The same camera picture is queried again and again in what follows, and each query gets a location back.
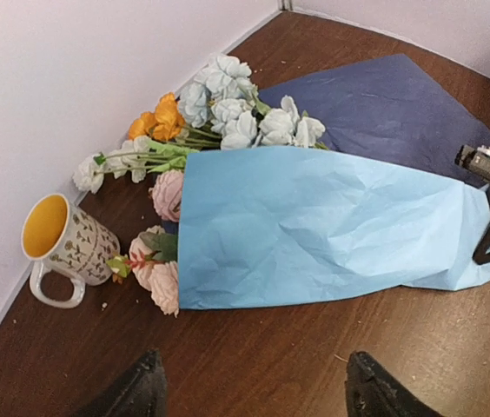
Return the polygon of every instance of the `peach rose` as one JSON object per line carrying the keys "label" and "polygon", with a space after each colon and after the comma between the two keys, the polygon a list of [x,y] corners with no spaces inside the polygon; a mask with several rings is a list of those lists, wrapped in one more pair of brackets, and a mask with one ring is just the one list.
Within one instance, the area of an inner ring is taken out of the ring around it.
{"label": "peach rose", "polygon": [[149,276],[150,298],[164,314],[179,313],[177,262],[157,263]]}
{"label": "peach rose", "polygon": [[161,219],[179,222],[182,193],[183,172],[172,169],[156,179],[154,188],[149,189],[149,196]]}
{"label": "peach rose", "polygon": [[[161,233],[165,233],[165,230],[160,226],[154,226],[152,228],[148,228],[147,232],[159,235]],[[129,248],[129,258],[131,261],[138,261],[138,259],[135,258],[135,255],[138,255],[139,251],[141,251],[145,255],[152,254],[152,249],[145,245],[139,237],[136,237],[131,242],[131,247]],[[141,287],[143,287],[147,291],[150,291],[149,276],[152,274],[153,267],[154,264],[152,262],[147,262],[142,268],[133,270],[137,281],[139,282]]]}

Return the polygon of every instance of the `bouquet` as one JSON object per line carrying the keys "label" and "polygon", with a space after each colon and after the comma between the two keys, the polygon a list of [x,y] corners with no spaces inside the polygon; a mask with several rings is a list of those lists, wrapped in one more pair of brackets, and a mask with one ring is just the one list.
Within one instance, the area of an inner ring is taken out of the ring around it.
{"label": "bouquet", "polygon": [[[178,222],[191,153],[275,145],[326,149],[318,142],[325,131],[319,120],[299,113],[290,96],[280,108],[270,108],[250,76],[249,66],[235,56],[212,56],[178,98],[168,93],[154,113],[133,121],[120,149],[86,158],[73,175],[75,185],[96,193],[107,174],[119,178],[130,172],[133,182],[141,182],[148,173],[159,173],[149,196],[163,220]],[[163,313],[177,315],[176,235],[154,226],[135,238],[129,255],[116,255],[109,265],[115,281],[133,272]]]}

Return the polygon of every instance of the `mug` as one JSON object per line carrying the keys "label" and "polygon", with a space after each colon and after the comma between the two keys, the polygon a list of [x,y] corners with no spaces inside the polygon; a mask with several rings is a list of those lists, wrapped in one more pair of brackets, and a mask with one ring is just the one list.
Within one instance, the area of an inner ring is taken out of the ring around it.
{"label": "mug", "polygon": [[[58,308],[78,306],[85,285],[107,281],[112,271],[106,261],[120,250],[116,235],[62,194],[47,195],[35,204],[23,225],[21,246],[34,262],[30,291],[38,300]],[[70,278],[73,295],[69,300],[52,300],[41,290],[43,276],[52,270]]]}

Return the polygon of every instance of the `brown floor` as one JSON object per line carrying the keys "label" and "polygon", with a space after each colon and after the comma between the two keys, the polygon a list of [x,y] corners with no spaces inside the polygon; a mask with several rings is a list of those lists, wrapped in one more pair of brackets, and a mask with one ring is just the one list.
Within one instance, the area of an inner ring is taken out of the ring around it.
{"label": "brown floor", "polygon": [[[259,70],[253,80],[261,87],[395,53],[490,128],[489,80],[386,36],[286,13],[235,50]],[[82,206],[127,248],[158,220],[149,185],[109,182]],[[183,311],[174,319],[135,281],[92,288],[70,311],[40,304],[25,285],[0,327],[0,416],[66,415],[148,348],[162,352],[175,417],[346,415],[345,363],[336,355],[355,349],[446,416],[490,416],[490,283],[459,293],[394,288],[288,308]]]}

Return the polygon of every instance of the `white rose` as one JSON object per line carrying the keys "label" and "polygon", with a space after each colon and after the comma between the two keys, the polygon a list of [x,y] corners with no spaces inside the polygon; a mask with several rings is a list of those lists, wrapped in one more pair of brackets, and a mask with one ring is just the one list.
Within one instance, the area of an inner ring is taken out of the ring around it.
{"label": "white rose", "polygon": [[79,164],[77,170],[73,173],[73,182],[80,191],[90,191],[92,194],[102,187],[104,182],[104,168],[106,163],[98,165],[95,156],[88,156]]}
{"label": "white rose", "polygon": [[116,171],[114,172],[114,178],[124,176],[127,173],[127,168],[134,163],[135,157],[123,156],[123,154],[131,152],[133,152],[133,141],[125,141],[120,149],[112,150],[108,154],[108,165]]}

